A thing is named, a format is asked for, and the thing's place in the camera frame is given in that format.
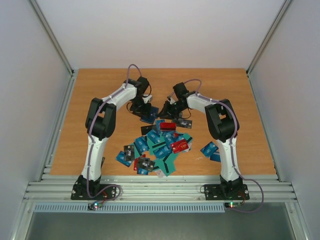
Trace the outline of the blue card of pile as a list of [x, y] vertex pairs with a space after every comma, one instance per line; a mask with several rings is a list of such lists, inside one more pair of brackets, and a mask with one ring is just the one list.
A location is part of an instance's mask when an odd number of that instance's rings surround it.
[[160, 119], [160, 120], [156, 120], [156, 121], [155, 121], [155, 125], [156, 125], [157, 131], [160, 131], [160, 130], [161, 130], [160, 124], [161, 124], [161, 123], [164, 123], [164, 122], [165, 122], [164, 119]]
[[138, 174], [138, 175], [148, 175], [148, 174], [149, 174], [149, 171], [146, 170], [146, 169], [138, 168], [138, 169], [137, 169], [137, 174]]

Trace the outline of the plain black card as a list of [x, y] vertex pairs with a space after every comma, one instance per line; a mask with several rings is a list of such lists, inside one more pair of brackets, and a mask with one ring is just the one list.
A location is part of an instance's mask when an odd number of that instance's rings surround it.
[[153, 125], [145, 125], [140, 127], [141, 135], [145, 136], [147, 135], [151, 130], [157, 130], [157, 126], [155, 124]]

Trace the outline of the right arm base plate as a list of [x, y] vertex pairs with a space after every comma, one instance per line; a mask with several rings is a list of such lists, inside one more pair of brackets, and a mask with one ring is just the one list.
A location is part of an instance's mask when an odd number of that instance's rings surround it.
[[207, 201], [242, 201], [249, 200], [249, 190], [246, 184], [242, 184], [239, 188], [227, 190], [220, 184], [205, 184], [204, 196]]

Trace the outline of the teal card with stripe bottom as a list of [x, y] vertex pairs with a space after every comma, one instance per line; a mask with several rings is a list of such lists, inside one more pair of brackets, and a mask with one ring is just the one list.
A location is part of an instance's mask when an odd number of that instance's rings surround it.
[[178, 156], [178, 153], [171, 153], [170, 155], [164, 158], [156, 159], [153, 171], [155, 172], [161, 170], [164, 173], [164, 175], [168, 177], [176, 171], [175, 160]]

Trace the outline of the blue card right upper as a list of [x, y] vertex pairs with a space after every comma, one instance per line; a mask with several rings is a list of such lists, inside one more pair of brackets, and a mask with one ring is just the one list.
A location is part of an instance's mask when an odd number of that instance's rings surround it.
[[218, 146], [211, 141], [200, 151], [206, 158], [210, 158], [218, 149]]

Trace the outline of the aluminium rail frame front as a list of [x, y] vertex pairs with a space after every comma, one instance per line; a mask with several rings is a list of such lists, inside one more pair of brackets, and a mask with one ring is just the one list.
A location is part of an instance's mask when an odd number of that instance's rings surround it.
[[[258, 183], [245, 181], [249, 202], [258, 203], [264, 196], [266, 203], [296, 203], [297, 196], [290, 182], [280, 182], [276, 175], [253, 175]], [[41, 181], [29, 182], [23, 196], [26, 202], [68, 202], [76, 176], [45, 174]], [[204, 202], [201, 193], [205, 184], [218, 184], [217, 175], [110, 175], [101, 178], [104, 184], [122, 187], [118, 203], [195, 203]]]

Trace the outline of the black vip card upper right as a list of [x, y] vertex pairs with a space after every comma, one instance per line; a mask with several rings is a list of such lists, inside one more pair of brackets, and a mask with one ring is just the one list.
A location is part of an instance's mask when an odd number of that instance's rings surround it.
[[180, 128], [191, 129], [193, 125], [193, 121], [188, 119], [176, 119], [175, 124], [177, 127], [180, 127]]

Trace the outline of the left controller board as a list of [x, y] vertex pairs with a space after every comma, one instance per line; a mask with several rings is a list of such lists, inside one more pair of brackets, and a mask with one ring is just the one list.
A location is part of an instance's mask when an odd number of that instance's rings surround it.
[[87, 209], [88, 209], [89, 211], [96, 211], [96, 210], [102, 208], [102, 206], [103, 206], [103, 203], [102, 203], [102, 202], [94, 202], [94, 203], [89, 203], [89, 204], [87, 205]]

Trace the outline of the blue card right lower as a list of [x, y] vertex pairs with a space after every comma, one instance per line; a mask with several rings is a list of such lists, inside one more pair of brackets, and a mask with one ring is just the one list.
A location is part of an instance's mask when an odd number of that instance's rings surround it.
[[221, 162], [221, 157], [220, 157], [220, 154], [218, 152], [215, 152], [213, 153], [211, 156], [210, 156], [210, 160], [211, 161], [214, 161], [214, 162]]

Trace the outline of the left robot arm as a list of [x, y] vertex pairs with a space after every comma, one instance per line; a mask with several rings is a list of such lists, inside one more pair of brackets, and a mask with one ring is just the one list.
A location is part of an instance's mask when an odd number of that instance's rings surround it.
[[108, 139], [116, 128], [116, 115], [123, 105], [131, 102], [134, 115], [149, 117], [152, 105], [145, 91], [149, 81], [140, 76], [137, 80], [126, 80], [111, 95], [92, 99], [85, 121], [88, 134], [88, 150], [81, 177], [86, 181], [83, 194], [89, 199], [96, 199], [101, 191], [101, 163]]

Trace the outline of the dark blue card holder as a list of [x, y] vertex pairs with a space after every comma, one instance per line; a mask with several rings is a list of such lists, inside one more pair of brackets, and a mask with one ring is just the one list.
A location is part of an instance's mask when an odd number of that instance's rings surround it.
[[158, 118], [159, 108], [152, 106], [149, 115], [142, 116], [140, 118], [141, 122], [153, 125], [155, 120]]

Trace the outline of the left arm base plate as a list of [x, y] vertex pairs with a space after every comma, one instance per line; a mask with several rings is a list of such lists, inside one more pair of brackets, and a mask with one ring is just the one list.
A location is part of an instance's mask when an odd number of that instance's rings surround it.
[[89, 187], [89, 194], [87, 192], [87, 187], [80, 184], [75, 184], [71, 191], [71, 200], [75, 201], [103, 201], [103, 200], [113, 200], [119, 189], [112, 184], [100, 184], [99, 186]]

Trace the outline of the black vip card on red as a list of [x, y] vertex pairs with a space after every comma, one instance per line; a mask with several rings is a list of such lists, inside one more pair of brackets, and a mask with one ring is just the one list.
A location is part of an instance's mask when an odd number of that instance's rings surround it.
[[139, 157], [137, 160], [137, 167], [139, 169], [146, 170], [148, 172], [152, 172], [155, 167], [155, 161], [150, 160], [150, 158], [147, 157]]

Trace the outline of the large teal card centre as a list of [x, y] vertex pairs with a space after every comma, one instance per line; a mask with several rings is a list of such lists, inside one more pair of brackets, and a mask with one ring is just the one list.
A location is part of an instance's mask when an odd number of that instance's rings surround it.
[[167, 144], [163, 136], [160, 137], [159, 142], [157, 143], [154, 143], [149, 137], [147, 138], [149, 145], [148, 153], [151, 156], [155, 156], [157, 159], [162, 159], [173, 153], [171, 147]]

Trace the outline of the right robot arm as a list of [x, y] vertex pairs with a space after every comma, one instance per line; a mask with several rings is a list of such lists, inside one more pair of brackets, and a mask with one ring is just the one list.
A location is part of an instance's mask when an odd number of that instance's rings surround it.
[[221, 162], [219, 194], [224, 199], [234, 197], [243, 185], [238, 167], [236, 143], [239, 122], [228, 99], [215, 100], [197, 91], [187, 90], [183, 82], [173, 86], [177, 101], [168, 97], [158, 116], [177, 119], [186, 109], [205, 114], [210, 135], [216, 140]]

